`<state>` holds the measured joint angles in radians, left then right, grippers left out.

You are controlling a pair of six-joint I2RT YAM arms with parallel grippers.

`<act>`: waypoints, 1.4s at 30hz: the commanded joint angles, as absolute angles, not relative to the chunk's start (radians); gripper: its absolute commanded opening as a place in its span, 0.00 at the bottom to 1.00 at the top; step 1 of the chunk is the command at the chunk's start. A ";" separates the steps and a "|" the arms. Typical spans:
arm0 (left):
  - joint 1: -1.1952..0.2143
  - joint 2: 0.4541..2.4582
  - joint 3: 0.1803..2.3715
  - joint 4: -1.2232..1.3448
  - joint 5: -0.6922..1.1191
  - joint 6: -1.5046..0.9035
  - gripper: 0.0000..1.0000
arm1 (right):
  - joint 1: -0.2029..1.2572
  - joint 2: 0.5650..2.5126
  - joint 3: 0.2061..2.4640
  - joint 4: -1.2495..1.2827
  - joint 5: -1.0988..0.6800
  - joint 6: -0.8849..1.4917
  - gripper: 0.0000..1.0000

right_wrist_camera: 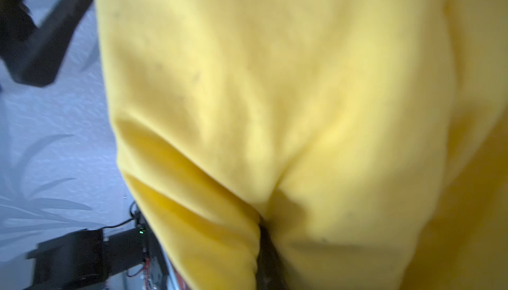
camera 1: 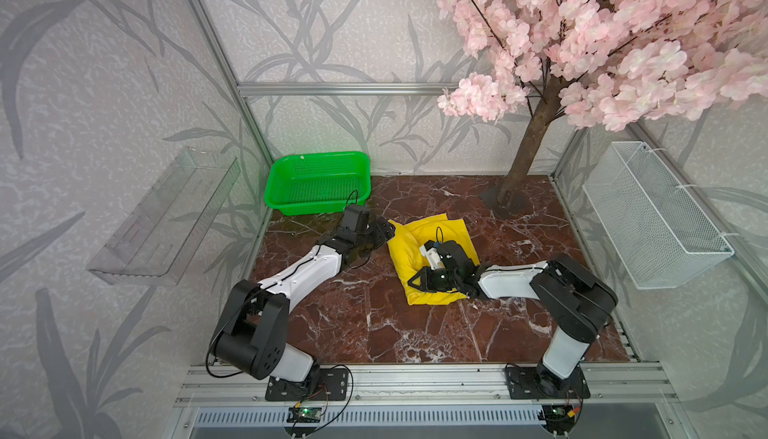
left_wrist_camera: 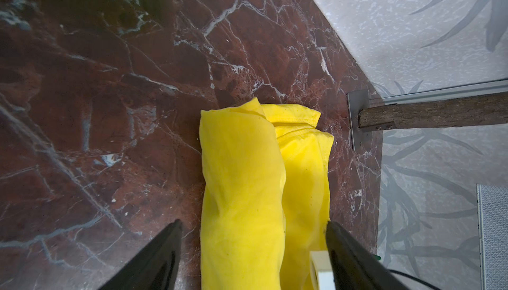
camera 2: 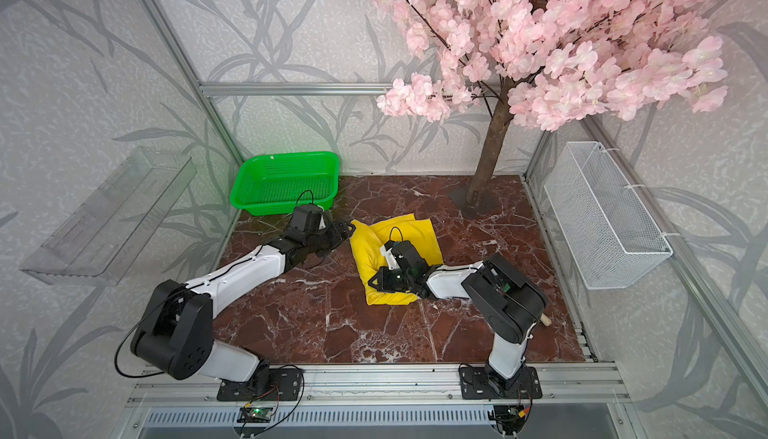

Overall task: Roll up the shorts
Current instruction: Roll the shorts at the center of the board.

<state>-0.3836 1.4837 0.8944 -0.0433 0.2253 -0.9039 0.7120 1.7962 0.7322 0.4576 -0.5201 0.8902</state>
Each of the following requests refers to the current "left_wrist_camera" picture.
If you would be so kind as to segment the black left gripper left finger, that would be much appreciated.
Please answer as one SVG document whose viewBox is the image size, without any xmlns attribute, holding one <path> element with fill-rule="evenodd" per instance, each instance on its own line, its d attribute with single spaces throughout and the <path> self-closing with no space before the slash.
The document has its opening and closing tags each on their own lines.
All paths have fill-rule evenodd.
<svg viewBox="0 0 508 290">
<path fill-rule="evenodd" d="M 181 258 L 183 224 L 166 226 L 100 290 L 175 288 Z"/>
</svg>

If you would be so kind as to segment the yellow shorts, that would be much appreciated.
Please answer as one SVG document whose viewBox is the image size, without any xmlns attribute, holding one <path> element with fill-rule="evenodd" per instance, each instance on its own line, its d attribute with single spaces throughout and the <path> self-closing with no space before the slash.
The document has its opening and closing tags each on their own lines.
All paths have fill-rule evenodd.
<svg viewBox="0 0 508 290">
<path fill-rule="evenodd" d="M 326 250 L 333 135 L 321 114 L 258 99 L 202 111 L 203 289 L 312 289 Z"/>
</svg>

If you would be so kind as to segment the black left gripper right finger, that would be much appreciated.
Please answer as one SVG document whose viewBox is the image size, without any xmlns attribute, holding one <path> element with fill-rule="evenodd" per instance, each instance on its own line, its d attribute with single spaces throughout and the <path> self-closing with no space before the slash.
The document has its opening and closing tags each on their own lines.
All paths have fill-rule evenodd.
<svg viewBox="0 0 508 290">
<path fill-rule="evenodd" d="M 325 241 L 336 289 L 407 289 L 340 224 L 327 224 Z"/>
</svg>

